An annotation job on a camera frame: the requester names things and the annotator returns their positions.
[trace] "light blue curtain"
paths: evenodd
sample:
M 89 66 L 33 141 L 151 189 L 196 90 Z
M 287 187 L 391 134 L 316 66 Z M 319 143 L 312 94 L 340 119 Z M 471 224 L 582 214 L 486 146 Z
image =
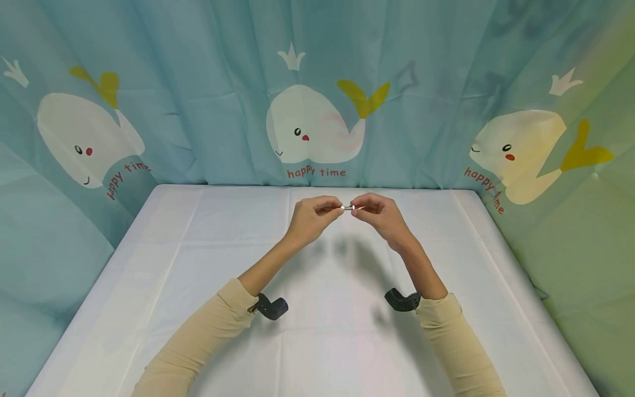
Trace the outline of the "light blue curtain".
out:
M 547 244 L 524 236 L 598 177 L 635 211 L 630 0 L 0 0 L 0 10 L 0 395 L 26 392 L 157 184 L 476 190 L 541 293 L 563 297 L 546 302 L 556 319 L 584 309 L 593 288 L 558 306 L 575 264 L 523 260 Z M 513 151 L 496 157 L 500 142 Z M 536 161 L 531 178 L 509 166 Z M 551 170 L 557 180 L 534 183 Z M 633 275 L 632 248 L 614 248 L 606 290 Z M 633 291 L 623 283 L 606 299 Z M 635 393 L 632 358 L 604 353 L 606 327 L 589 336 L 579 324 L 565 335 L 602 393 Z M 630 357 L 632 324 L 612 323 Z

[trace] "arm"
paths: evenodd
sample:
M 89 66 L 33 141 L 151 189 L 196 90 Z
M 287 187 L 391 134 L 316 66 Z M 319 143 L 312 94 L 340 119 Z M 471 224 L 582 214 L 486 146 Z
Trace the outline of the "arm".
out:
M 421 244 L 410 232 L 391 199 L 365 194 L 351 201 L 353 216 L 372 225 L 406 266 L 421 294 L 417 316 L 457 397 L 503 397 L 487 353 L 463 316 L 453 294 L 448 294 Z
M 298 202 L 282 240 L 183 323 L 145 368 L 132 397 L 187 396 L 205 363 L 251 325 L 256 296 L 285 262 L 343 213 L 341 205 L 337 198 L 328 196 Z

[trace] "hand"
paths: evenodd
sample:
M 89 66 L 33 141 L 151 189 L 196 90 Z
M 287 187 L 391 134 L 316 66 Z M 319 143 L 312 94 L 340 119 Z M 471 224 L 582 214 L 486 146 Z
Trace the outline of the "hand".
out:
M 293 210 L 291 224 L 284 239 L 300 248 L 311 244 L 322 234 L 326 226 L 338 219 L 344 210 L 342 202 L 332 196 L 306 198 L 298 201 Z
M 351 204 L 355 206 L 352 215 L 374 227 L 394 251 L 418 244 L 393 199 L 366 193 L 353 199 Z

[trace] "forearm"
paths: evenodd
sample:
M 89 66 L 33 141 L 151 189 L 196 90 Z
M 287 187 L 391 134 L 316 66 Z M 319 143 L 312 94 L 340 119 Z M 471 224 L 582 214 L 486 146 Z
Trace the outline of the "forearm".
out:
M 417 316 L 457 397 L 504 397 L 498 374 L 454 294 L 422 299 Z
M 172 335 L 150 361 L 133 397 L 185 397 L 205 363 L 223 345 L 251 325 L 248 309 L 257 298 L 230 280 Z
M 145 368 L 133 397 L 185 397 L 205 363 L 251 325 L 258 294 L 301 245 L 276 244 L 238 279 L 232 279 L 175 332 Z
M 421 298 L 439 300 L 448 295 L 448 290 L 436 274 L 430 259 L 414 236 L 408 236 L 396 247 L 406 265 L 410 279 Z
M 472 331 L 463 310 L 434 270 L 421 244 L 414 237 L 398 252 L 421 301 L 417 316 L 425 336 L 459 397 L 504 396 L 487 353 Z
M 290 236 L 285 236 L 262 259 L 242 273 L 238 280 L 245 290 L 257 297 L 282 266 L 300 249 L 302 249 L 301 243 Z

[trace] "finger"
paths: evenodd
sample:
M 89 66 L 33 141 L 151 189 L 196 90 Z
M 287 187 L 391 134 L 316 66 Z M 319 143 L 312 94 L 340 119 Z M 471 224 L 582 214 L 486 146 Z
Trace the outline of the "finger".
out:
M 322 219 L 324 219 L 324 221 L 326 222 L 326 225 L 328 226 L 331 223 L 333 223 L 335 219 L 338 219 L 343 213 L 344 213 L 343 209 L 335 208 L 334 210 L 331 210 L 327 214 L 322 216 Z
M 308 200 L 315 210 L 319 210 L 321 208 L 337 208 L 342 206 L 340 199 L 333 196 L 319 196 Z
M 337 209 L 342 209 L 341 206 L 339 207 L 327 207 L 327 208 L 320 208 L 319 210 L 316 210 L 316 213 L 321 217 L 323 215 L 326 215 L 327 213 L 331 212 L 332 210 L 337 210 Z
M 389 198 L 380 196 L 379 194 L 375 194 L 375 193 L 366 193 L 366 194 L 362 194 L 361 196 L 358 196 L 356 198 L 354 198 L 351 201 L 351 204 L 354 206 L 374 206 L 374 207 L 378 207 L 382 204 L 385 204 L 385 202 L 389 200 Z
M 359 208 L 354 209 L 351 215 L 373 227 L 377 225 L 377 220 L 379 218 L 379 215 L 376 213 L 370 213 Z

